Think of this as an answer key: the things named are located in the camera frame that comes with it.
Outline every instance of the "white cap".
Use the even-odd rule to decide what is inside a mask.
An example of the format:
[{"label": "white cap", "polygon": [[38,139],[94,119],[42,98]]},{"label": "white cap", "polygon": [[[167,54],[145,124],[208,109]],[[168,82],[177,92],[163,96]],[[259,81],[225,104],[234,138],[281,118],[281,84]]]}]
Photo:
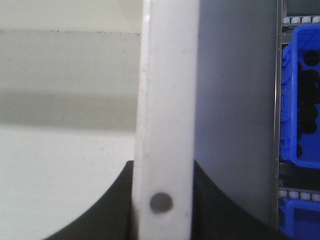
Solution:
[{"label": "white cap", "polygon": [[282,24],[290,24],[290,17],[284,17],[282,19]]},{"label": "white cap", "polygon": [[308,192],[300,192],[300,198],[302,200],[310,200],[311,194]]},{"label": "white cap", "polygon": [[288,195],[287,190],[279,190],[279,197],[285,198]]},{"label": "white cap", "polygon": [[312,199],[313,201],[320,202],[320,194],[315,194],[315,193],[313,193],[313,194],[311,195],[311,199]]},{"label": "white cap", "polygon": [[320,16],[314,16],[314,17],[312,18],[312,23],[313,23],[313,24],[318,24],[318,23],[320,23]]},{"label": "white cap", "polygon": [[310,24],[311,23],[311,17],[310,16],[304,16],[301,20],[303,24]]},{"label": "white cap", "polygon": [[298,191],[289,191],[289,197],[293,199],[299,198],[299,192]]},{"label": "white cap", "polygon": [[301,22],[301,19],[299,16],[295,16],[291,19],[291,24],[299,24]]}]

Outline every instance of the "blue plastic container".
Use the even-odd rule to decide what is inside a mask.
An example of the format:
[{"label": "blue plastic container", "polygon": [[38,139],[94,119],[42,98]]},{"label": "blue plastic container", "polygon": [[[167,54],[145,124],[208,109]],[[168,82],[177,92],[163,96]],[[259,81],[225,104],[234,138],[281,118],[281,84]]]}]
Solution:
[{"label": "blue plastic container", "polygon": [[[283,50],[280,157],[300,167],[320,169],[320,104],[316,105],[319,112],[315,120],[317,131],[313,134],[303,134],[302,138],[297,140],[298,62],[302,65],[302,70],[312,69],[320,73],[320,64],[308,66],[304,63],[304,54],[308,51],[320,53],[320,24],[297,27],[292,33],[290,44]],[[302,147],[302,155],[299,158],[297,144]]]},{"label": "blue plastic container", "polygon": [[280,230],[298,240],[320,240],[320,203],[286,198]]}]

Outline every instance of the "white vertical panel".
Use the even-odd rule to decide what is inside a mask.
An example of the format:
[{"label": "white vertical panel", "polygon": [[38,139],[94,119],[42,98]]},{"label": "white vertical panel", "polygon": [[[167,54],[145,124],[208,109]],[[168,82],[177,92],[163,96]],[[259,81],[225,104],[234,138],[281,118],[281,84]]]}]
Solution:
[{"label": "white vertical panel", "polygon": [[[133,208],[140,240],[187,240],[192,217],[198,0],[145,0]],[[173,208],[153,213],[151,198]]]}]

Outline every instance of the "black plastic base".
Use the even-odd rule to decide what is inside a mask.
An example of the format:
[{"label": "black plastic base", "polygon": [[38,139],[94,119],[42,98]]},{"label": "black plastic base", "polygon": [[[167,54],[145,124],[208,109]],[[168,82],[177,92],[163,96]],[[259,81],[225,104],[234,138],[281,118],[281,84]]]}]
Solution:
[{"label": "black plastic base", "polygon": [[[132,175],[133,161],[128,161],[88,211],[46,240],[132,240]],[[195,162],[192,240],[287,239],[231,201]]]}]

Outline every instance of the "gray panel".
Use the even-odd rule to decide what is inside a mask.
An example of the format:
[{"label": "gray panel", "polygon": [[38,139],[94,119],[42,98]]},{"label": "gray panel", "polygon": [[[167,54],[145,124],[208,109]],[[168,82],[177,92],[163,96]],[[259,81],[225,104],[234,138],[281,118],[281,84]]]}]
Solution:
[{"label": "gray panel", "polygon": [[270,223],[277,1],[202,0],[195,159]]},{"label": "gray panel", "polygon": [[305,16],[319,15],[320,1],[319,0],[288,0],[287,15],[288,16]]}]

